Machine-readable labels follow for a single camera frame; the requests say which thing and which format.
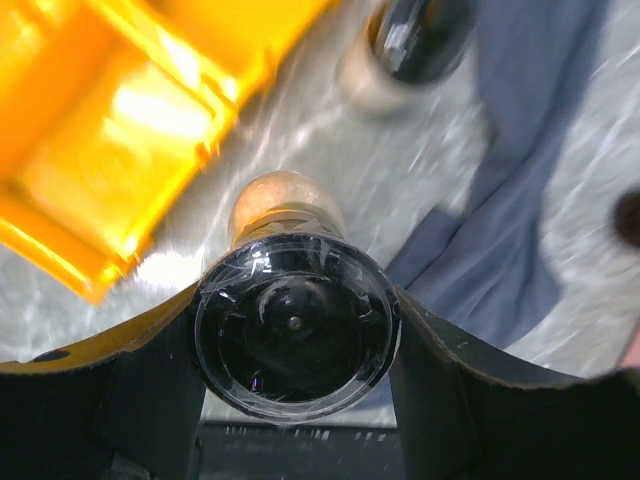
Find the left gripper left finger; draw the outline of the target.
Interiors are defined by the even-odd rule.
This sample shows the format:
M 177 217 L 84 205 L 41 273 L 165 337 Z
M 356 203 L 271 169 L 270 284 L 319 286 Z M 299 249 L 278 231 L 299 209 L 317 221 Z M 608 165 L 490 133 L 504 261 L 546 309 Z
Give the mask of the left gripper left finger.
M 1 365 L 4 479 L 188 479 L 204 385 L 190 286 L 88 339 Z

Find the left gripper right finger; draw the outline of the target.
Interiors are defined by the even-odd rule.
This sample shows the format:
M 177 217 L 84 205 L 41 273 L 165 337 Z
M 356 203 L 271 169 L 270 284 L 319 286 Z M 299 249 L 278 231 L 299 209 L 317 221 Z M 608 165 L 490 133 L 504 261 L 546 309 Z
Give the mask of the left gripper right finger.
M 410 479 L 635 479 L 639 371 L 580 379 L 529 363 L 398 295 L 390 371 Z

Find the black lid spice jar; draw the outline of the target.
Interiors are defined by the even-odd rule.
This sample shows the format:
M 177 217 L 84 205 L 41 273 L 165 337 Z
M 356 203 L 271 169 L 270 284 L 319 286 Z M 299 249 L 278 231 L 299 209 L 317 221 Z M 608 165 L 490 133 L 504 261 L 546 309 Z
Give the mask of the black lid spice jar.
M 346 241 L 330 194 L 294 171 L 259 176 L 237 196 L 228 235 L 190 307 L 207 388 L 280 425 L 362 401 L 388 372 L 402 323 L 390 280 Z

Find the black cap salt grinder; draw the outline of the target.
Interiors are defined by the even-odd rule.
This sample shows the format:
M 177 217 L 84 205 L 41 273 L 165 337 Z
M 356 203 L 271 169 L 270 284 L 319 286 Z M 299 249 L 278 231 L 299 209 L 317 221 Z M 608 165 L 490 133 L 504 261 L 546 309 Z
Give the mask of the black cap salt grinder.
M 377 116 L 413 108 L 458 68 L 474 25 L 471 1 L 383 2 L 338 68 L 346 100 Z

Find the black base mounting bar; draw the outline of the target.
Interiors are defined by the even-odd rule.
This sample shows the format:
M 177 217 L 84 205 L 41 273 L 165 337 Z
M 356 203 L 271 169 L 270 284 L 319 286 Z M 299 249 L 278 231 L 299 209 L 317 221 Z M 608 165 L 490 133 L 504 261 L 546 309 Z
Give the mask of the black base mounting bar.
M 192 479 L 403 479 L 392 428 L 263 424 L 200 425 Z

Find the dark blue cloth towel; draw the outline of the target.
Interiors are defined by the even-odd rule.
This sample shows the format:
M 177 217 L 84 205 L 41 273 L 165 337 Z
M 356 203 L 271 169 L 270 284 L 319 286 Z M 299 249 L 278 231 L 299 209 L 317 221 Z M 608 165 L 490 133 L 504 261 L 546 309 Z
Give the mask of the dark blue cloth towel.
M 504 349 L 554 308 L 540 252 L 544 190 L 583 101 L 605 1 L 480 1 L 478 90 L 490 142 L 466 209 L 431 210 L 387 267 L 434 314 Z

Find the yellow compartment bin tray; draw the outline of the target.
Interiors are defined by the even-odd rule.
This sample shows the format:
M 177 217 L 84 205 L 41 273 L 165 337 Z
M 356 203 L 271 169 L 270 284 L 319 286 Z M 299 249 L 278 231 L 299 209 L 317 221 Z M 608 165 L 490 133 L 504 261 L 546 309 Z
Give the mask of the yellow compartment bin tray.
M 100 301 L 326 1 L 5 1 L 1 240 Z

